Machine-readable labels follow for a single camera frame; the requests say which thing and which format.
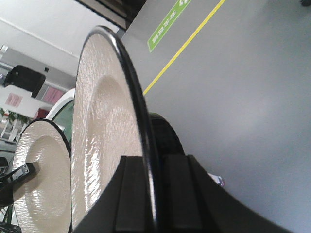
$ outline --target yellow floor line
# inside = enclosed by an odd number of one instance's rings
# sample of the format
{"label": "yellow floor line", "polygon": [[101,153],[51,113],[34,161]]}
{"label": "yellow floor line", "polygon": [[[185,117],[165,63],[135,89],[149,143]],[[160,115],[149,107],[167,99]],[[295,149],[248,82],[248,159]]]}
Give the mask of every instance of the yellow floor line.
{"label": "yellow floor line", "polygon": [[159,80],[159,78],[165,73],[165,71],[173,64],[173,62],[177,59],[177,57],[184,51],[184,49],[188,46],[188,44],[196,37],[199,31],[204,27],[204,25],[213,17],[213,15],[219,10],[222,4],[226,0],[221,0],[214,9],[209,13],[209,15],[203,20],[203,22],[197,27],[197,29],[192,33],[192,35],[186,40],[183,46],[177,51],[177,53],[171,58],[171,60],[164,66],[164,68],[158,73],[158,75],[153,79],[153,81],[147,86],[144,90],[144,95],[150,91],[150,89],[155,85],[155,83]]}

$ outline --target green floor sign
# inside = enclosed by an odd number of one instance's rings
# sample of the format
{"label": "green floor sign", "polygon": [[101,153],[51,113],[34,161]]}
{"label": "green floor sign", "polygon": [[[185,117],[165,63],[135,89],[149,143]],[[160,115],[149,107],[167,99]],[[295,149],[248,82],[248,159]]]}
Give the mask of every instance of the green floor sign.
{"label": "green floor sign", "polygon": [[178,16],[183,12],[183,10],[188,6],[191,0],[178,0],[172,9],[168,12],[165,18],[162,20],[160,25],[157,27],[155,32],[149,38],[147,44],[149,51],[152,52],[157,44],[161,41],[165,33],[173,25]]}

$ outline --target pink sign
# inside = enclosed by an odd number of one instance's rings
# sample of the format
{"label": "pink sign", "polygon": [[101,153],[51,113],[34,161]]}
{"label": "pink sign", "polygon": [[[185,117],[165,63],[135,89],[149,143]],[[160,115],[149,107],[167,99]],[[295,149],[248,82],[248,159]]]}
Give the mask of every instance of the pink sign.
{"label": "pink sign", "polygon": [[43,97],[43,101],[50,104],[56,104],[56,102],[63,96],[63,94],[63,91],[60,91],[53,87],[49,87]]}
{"label": "pink sign", "polygon": [[22,96],[10,93],[8,99],[6,100],[5,104],[11,105],[13,107],[18,107],[20,105],[21,100],[23,99]]}

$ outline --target plate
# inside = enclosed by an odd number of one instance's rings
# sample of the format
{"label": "plate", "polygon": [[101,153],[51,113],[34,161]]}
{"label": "plate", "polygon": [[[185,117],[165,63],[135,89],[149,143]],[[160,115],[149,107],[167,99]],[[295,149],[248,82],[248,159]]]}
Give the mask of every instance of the plate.
{"label": "plate", "polygon": [[124,46],[106,27],[96,27],[85,41],[73,112],[73,229],[104,192],[122,155],[143,156],[157,219],[155,200],[161,187],[156,188],[158,161],[147,108]]}
{"label": "plate", "polygon": [[60,129],[38,119],[24,130],[13,169],[34,163],[36,176],[14,190],[14,207],[23,233],[67,233],[71,223],[70,147]]}

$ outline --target textured plate surface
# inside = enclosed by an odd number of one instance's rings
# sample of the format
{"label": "textured plate surface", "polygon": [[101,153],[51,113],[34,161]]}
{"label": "textured plate surface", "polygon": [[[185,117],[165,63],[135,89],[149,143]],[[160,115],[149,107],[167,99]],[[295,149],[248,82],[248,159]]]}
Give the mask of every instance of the textured plate surface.
{"label": "textured plate surface", "polygon": [[82,51],[72,129],[75,228],[106,188],[121,156],[142,156],[124,71],[114,48],[100,34],[91,35]]}
{"label": "textured plate surface", "polygon": [[68,143],[48,120],[31,123],[18,143],[13,169],[35,163],[37,175],[14,190],[23,233],[67,233],[71,222]]}

